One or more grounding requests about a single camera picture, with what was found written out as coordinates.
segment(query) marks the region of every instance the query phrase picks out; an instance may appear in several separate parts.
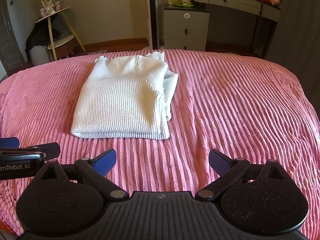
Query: dark wooden door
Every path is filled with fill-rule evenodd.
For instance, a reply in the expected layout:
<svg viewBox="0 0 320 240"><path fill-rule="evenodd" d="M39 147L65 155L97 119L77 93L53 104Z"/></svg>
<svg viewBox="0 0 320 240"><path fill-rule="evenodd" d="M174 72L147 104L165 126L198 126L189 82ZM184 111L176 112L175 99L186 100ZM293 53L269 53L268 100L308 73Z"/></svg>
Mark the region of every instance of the dark wooden door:
<svg viewBox="0 0 320 240"><path fill-rule="evenodd" d="M0 0L0 2L0 60L10 76L21 70L25 60L12 30L7 0Z"/></svg>

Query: folded garment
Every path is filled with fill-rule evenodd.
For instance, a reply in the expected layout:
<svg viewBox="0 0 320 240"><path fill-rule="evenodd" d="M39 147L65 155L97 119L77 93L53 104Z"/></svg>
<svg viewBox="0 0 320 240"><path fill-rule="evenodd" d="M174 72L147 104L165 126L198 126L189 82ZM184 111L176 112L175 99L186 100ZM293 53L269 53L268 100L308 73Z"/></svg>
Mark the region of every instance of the folded garment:
<svg viewBox="0 0 320 240"><path fill-rule="evenodd" d="M71 133L81 138L167 139L177 81L164 52L99 57L81 89Z"/></svg>

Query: plush toy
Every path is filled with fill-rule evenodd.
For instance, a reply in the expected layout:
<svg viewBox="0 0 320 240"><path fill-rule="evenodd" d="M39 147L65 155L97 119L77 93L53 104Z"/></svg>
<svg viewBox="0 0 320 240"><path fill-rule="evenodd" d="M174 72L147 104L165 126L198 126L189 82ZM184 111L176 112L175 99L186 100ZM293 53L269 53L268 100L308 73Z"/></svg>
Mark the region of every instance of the plush toy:
<svg viewBox="0 0 320 240"><path fill-rule="evenodd" d="M282 8L282 0L273 0L272 5L276 5L281 9Z"/></svg>

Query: pink bedspread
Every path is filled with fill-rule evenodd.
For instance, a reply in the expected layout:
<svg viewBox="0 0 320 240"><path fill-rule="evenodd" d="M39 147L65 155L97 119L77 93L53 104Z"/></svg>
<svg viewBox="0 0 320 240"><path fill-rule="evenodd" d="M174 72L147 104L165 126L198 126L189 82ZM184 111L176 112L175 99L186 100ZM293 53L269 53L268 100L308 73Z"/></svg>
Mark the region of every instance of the pink bedspread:
<svg viewBox="0 0 320 240"><path fill-rule="evenodd" d="M97 55L37 66L2 82L1 137L17 136L22 147L58 142L63 164L114 148L117 164L108 178L130 193L195 193L218 177L208 164L212 148L252 163L277 159L309 202L302 233L320 239L320 124L297 78L254 57L182 50L165 54L169 69L179 74L170 139L80 139L70 134L81 87ZM0 184L0 219L17 234L23 230L15 205L28 182Z"/></svg>

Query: tower fan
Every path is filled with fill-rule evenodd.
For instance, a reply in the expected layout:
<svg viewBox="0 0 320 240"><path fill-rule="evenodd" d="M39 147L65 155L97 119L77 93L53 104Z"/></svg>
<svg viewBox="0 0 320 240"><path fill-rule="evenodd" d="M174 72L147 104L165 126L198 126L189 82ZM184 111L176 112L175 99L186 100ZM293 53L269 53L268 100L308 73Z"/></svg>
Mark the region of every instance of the tower fan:
<svg viewBox="0 0 320 240"><path fill-rule="evenodd" d="M146 0L148 11L149 46L144 49L159 49L158 0Z"/></svg>

